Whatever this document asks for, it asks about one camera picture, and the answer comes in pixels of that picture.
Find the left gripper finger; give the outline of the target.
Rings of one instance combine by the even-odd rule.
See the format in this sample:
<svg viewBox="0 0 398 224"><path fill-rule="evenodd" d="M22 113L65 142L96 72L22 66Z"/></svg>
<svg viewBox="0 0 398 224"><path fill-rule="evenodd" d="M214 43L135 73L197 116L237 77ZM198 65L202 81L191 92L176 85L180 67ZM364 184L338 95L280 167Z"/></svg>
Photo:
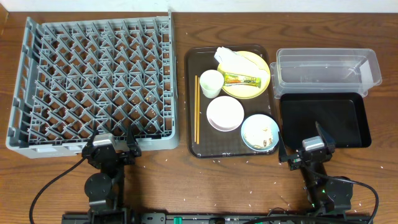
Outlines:
<svg viewBox="0 0 398 224"><path fill-rule="evenodd" d="M95 139L95 137L98 135L98 130L96 129L96 130L94 130L94 132L93 132L93 134L91 135L91 137L89 138L89 140L88 140L88 142L87 142L87 144L86 144L86 148L88 148L88 149L91 149L92 147L93 147L93 142L94 142L94 139Z"/></svg>
<svg viewBox="0 0 398 224"><path fill-rule="evenodd" d="M134 157L141 157L142 156L142 151L140 146L138 145L138 142L135 139L134 133L133 133L133 125L130 125L127 129L127 139L126 139L126 144L129 149L129 152L134 156Z"/></svg>

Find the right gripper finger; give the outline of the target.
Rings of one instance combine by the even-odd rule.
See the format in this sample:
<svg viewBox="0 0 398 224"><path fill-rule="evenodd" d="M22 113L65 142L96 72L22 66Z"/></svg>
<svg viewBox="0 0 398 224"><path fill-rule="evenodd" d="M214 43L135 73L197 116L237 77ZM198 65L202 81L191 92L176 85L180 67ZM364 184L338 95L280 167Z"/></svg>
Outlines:
<svg viewBox="0 0 398 224"><path fill-rule="evenodd" d="M287 162L289 157L287 155L285 144L280 132L278 132L278 137L279 137L279 154L278 154L279 162L280 163Z"/></svg>
<svg viewBox="0 0 398 224"><path fill-rule="evenodd" d="M318 135L321 137L325 147L335 148L335 140L321 127L319 122L315 122Z"/></svg>

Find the light blue bowl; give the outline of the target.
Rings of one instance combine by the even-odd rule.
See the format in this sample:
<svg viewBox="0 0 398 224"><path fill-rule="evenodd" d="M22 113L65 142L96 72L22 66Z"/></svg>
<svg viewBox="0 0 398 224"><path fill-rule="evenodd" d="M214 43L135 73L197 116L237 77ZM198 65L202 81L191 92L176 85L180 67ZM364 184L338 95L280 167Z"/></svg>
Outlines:
<svg viewBox="0 0 398 224"><path fill-rule="evenodd" d="M265 114L254 114L244 120L241 127L243 143L254 152L273 154L279 143L279 126Z"/></svg>

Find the yellow round plate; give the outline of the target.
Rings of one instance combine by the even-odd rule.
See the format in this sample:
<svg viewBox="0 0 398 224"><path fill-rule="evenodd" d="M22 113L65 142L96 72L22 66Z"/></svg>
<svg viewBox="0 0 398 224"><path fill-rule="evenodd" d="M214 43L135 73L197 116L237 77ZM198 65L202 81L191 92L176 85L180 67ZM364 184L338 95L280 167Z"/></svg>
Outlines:
<svg viewBox="0 0 398 224"><path fill-rule="evenodd" d="M241 55L258 67L258 70L262 72L261 74L254 74L252 75L249 73L249 76L252 77L259 77L261 79L261 87L249 86L249 85L230 85L227 86L226 84L223 85L222 90L239 99L251 99L261 95L269 86L271 82L271 71L267 64L267 62L260 57L258 54L249 52L249 51L236 51L238 55Z"/></svg>

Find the yellow green snack wrapper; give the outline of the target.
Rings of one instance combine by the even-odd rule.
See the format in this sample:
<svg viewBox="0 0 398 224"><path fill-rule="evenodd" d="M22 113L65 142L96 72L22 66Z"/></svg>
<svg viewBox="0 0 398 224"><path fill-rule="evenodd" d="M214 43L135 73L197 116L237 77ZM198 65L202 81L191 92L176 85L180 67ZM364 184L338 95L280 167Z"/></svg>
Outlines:
<svg viewBox="0 0 398 224"><path fill-rule="evenodd" d="M224 85L247 85L254 86L257 88L261 87L261 79L259 77L250 77L247 75L239 75L234 73L225 73L224 74Z"/></svg>

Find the white paper cup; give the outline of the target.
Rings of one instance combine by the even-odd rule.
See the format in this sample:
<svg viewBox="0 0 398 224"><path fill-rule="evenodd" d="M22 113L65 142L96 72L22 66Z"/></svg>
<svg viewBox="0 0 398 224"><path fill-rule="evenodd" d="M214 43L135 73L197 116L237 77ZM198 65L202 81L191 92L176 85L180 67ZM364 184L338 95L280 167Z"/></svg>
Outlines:
<svg viewBox="0 0 398 224"><path fill-rule="evenodd" d="M224 85L224 77L217 70L207 70L200 75L200 87L207 98L216 98Z"/></svg>

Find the white napkin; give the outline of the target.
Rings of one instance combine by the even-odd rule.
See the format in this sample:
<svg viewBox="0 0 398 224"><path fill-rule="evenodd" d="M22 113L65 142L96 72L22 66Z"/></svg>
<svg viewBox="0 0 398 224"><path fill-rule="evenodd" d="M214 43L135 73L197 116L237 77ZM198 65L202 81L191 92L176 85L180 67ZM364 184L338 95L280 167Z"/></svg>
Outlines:
<svg viewBox="0 0 398 224"><path fill-rule="evenodd" d="M218 47L214 58L224 72L253 77L270 75L270 69L265 60L252 52L235 52L226 47Z"/></svg>

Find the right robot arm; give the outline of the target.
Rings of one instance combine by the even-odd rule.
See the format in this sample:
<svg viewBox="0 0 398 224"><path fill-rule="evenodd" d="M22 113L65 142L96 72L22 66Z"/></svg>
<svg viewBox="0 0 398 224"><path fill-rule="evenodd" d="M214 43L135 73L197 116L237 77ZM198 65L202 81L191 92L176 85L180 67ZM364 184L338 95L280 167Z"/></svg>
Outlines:
<svg viewBox="0 0 398 224"><path fill-rule="evenodd" d="M349 179L328 176L324 163L331 160L335 152L334 139L315 123L318 135L304 139L302 147L294 154L287 154L281 134L279 137L279 162L286 162L290 170L302 174L308 201L313 205L312 214L343 215L351 208L353 185Z"/></svg>

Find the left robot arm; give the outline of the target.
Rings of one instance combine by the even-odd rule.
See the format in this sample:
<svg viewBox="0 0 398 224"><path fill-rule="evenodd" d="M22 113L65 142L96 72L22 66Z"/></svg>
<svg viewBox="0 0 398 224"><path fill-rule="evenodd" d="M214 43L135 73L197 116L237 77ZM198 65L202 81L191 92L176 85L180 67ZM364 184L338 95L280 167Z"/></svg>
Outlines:
<svg viewBox="0 0 398 224"><path fill-rule="evenodd" d="M124 167L135 164L135 158L141 156L142 152L131 126L127 129L126 143L128 150L118 152L112 134L95 131L82 150L82 157L99 170L85 182L90 223L134 221L131 209L124 206Z"/></svg>

